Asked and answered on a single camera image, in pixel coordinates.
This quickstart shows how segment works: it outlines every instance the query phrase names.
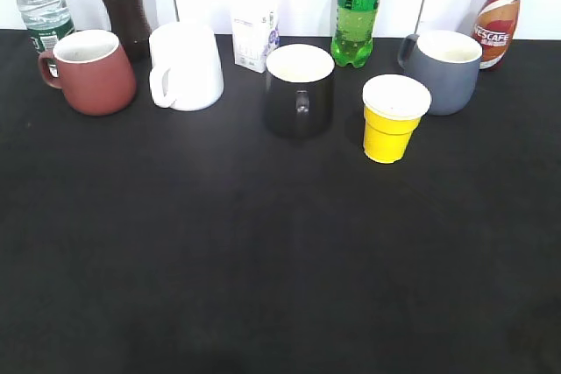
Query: paper cup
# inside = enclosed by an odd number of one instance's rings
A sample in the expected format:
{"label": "paper cup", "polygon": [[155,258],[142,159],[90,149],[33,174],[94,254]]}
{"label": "paper cup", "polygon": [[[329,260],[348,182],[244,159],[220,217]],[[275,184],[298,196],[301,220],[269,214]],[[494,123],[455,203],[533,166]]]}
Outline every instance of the paper cup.
{"label": "paper cup", "polygon": [[365,154],[381,164],[403,158],[411,135],[430,107],[430,92],[420,82],[399,74],[368,81],[365,104]]}

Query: green soda bottle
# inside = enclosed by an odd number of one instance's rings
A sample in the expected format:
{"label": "green soda bottle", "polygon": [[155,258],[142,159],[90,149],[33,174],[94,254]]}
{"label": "green soda bottle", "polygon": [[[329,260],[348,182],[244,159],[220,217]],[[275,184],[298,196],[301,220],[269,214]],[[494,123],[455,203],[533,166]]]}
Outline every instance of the green soda bottle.
{"label": "green soda bottle", "polygon": [[373,49],[372,31],[380,0],[337,0],[337,31],[331,55],[344,67],[363,67]]}

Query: small white box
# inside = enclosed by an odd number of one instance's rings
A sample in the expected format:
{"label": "small white box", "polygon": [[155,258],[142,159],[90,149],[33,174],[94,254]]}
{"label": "small white box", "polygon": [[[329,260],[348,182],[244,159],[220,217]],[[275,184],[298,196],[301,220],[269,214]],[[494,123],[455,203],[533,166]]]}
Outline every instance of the small white box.
{"label": "small white box", "polygon": [[231,8],[231,29],[236,64],[265,72],[267,56],[281,41],[276,4],[235,4]]}

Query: white mug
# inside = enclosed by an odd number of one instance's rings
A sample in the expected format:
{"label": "white mug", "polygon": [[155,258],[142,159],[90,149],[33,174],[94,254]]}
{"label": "white mug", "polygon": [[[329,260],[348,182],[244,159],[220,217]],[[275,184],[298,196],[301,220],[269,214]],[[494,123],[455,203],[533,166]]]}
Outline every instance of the white mug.
{"label": "white mug", "polygon": [[150,37],[152,99],[162,108],[206,109],[224,92],[214,32],[195,22],[175,22]]}

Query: gray mug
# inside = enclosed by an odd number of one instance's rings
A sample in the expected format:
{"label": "gray mug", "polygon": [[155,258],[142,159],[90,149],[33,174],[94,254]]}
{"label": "gray mug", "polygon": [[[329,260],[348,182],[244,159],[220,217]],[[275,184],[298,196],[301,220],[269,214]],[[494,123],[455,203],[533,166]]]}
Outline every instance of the gray mug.
{"label": "gray mug", "polygon": [[432,95],[429,114],[448,116],[472,99],[483,49],[477,41],[453,31],[408,35],[397,60],[405,75],[421,82]]}

